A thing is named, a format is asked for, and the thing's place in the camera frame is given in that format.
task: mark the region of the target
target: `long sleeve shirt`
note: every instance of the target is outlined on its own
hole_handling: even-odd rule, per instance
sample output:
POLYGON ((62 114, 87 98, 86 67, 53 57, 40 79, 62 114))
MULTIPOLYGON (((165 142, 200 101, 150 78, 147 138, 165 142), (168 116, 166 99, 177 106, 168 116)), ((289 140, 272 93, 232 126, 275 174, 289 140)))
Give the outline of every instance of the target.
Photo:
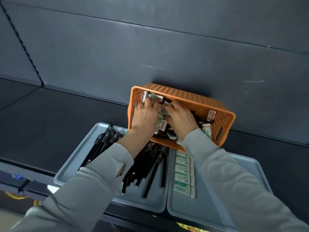
MULTIPOLYGON (((201 130, 190 132, 183 147, 194 157, 197 170, 221 200, 238 231, 309 231, 307 224, 201 130)), ((87 167, 80 168, 41 206, 29 209, 11 232, 92 231, 133 163, 126 148, 113 144, 87 167)))

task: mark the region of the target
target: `orange basket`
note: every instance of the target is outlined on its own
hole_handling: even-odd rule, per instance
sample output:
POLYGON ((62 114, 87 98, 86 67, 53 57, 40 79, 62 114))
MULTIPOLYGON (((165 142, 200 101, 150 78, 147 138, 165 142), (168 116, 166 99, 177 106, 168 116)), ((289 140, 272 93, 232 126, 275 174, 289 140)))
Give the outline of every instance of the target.
MULTIPOLYGON (((211 124, 211 139, 218 147, 220 147, 225 142, 227 134, 236 116, 234 113, 226 110, 220 101, 153 83, 132 87, 130 103, 128 107, 128 129, 130 129, 132 125, 134 105, 137 104, 138 101, 141 101, 144 91, 163 95, 170 100, 177 100, 184 107, 195 111, 197 116, 204 119, 207 119, 209 110, 215 110, 216 115, 214 122, 211 124)), ((151 138, 150 141, 186 152, 182 146, 176 144, 175 140, 151 138)))

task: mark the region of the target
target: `basket handle hole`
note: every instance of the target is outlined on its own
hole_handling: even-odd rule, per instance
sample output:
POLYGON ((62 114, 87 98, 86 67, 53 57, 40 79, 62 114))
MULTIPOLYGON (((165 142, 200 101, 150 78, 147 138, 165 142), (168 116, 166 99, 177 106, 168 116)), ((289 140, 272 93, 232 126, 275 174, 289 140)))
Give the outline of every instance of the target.
POLYGON ((222 133, 222 130, 223 130, 223 128, 221 127, 221 128, 219 129, 219 132, 217 133, 216 141, 219 139, 219 137, 220 137, 220 135, 221 135, 221 133, 222 133))

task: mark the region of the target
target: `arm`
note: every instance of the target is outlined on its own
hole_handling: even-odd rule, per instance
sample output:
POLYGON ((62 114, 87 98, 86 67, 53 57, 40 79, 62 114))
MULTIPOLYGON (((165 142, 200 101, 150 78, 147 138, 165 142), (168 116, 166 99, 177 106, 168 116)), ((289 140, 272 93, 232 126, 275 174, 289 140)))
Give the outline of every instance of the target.
POLYGON ((209 183, 240 232, 309 231, 278 198, 218 148, 198 129, 193 115, 173 101, 166 107, 169 124, 183 140, 183 148, 194 157, 197 170, 209 183))
POLYGON ((159 104, 138 103, 132 128, 118 143, 99 155, 87 167, 81 167, 42 205, 28 210, 11 232, 84 232, 92 231, 112 201, 134 158, 155 131, 159 104))

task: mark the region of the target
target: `person's right hand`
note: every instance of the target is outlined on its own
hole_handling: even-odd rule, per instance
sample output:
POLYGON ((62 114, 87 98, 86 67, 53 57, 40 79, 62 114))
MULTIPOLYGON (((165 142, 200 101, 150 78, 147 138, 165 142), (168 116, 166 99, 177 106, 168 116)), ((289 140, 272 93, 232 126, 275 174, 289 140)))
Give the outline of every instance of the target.
POLYGON ((171 117, 164 117, 172 127, 176 135, 183 140, 191 131, 198 128, 192 113, 181 106, 176 100, 171 102, 170 106, 165 106, 171 117))

